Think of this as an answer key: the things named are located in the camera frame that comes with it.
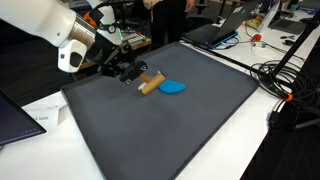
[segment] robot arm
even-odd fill
[[[89,2],[95,10],[102,12],[102,25],[114,20],[110,6],[97,5],[100,0]],[[128,43],[122,45],[120,42],[119,29],[116,28],[113,33],[97,29],[58,0],[1,0],[0,19],[58,47],[58,67],[63,71],[76,72],[83,59],[89,59],[100,65],[101,75],[122,75],[120,80],[130,84],[128,82],[133,81],[137,74],[147,69],[144,62],[135,62],[135,57],[117,58],[122,53],[120,48],[128,49]]]

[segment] table surface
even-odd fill
[[[302,12],[296,14],[299,18],[307,17]],[[244,26],[240,26],[238,31],[241,41],[249,40]],[[248,32],[251,35],[257,33],[250,28]],[[290,34],[271,29],[261,34],[264,41],[284,50],[289,49],[282,44],[280,36]],[[319,35],[318,28],[296,55],[307,58]],[[219,52],[247,65],[268,61],[253,55],[250,43],[240,43]],[[249,73],[223,59],[210,57]],[[297,58],[292,58],[290,62],[303,65]],[[268,115],[278,101],[278,98],[259,88],[208,141],[177,179],[239,179],[268,132]],[[23,108],[35,109],[53,105],[66,105],[60,92]],[[2,180],[103,179],[67,106],[60,110],[59,125],[49,129],[46,134],[8,144],[3,148],[0,152],[0,174]]]

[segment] gray mat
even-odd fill
[[[140,59],[148,73],[159,69],[187,89],[143,96],[139,80],[124,85],[100,76],[62,88],[107,179],[175,178],[257,88],[250,76],[180,44]]]

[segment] blue object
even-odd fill
[[[181,82],[176,82],[172,80],[165,80],[159,87],[160,91],[166,94],[176,94],[183,90],[185,90],[187,87]]]

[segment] black stand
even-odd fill
[[[300,37],[297,39],[297,41],[292,45],[292,47],[289,49],[287,54],[282,58],[282,60],[279,62],[279,64],[275,67],[273,70],[274,76],[276,76],[281,69],[286,65],[286,63],[290,60],[290,58],[294,55],[294,53],[299,49],[301,44],[308,38],[308,36],[312,33],[314,29],[316,29],[320,24],[320,11],[318,11],[313,18],[307,23],[307,26],[305,30],[302,32]],[[315,124],[320,123],[320,111],[315,108],[310,107],[303,107],[305,110],[317,115],[319,118],[316,118],[314,120],[297,124],[295,125],[295,129],[303,128]]]
[[[209,5],[207,3],[205,4],[204,0],[200,0],[199,4],[196,4],[195,7],[198,9],[197,14],[200,15],[205,8],[209,7]]]
[[[218,18],[217,18],[217,24],[220,24],[220,20],[221,20],[222,13],[223,13],[223,10],[224,10],[224,6],[226,5],[226,2],[227,2],[227,0],[223,0],[222,1],[221,7],[220,7],[220,12],[219,12],[219,15],[218,15]]]

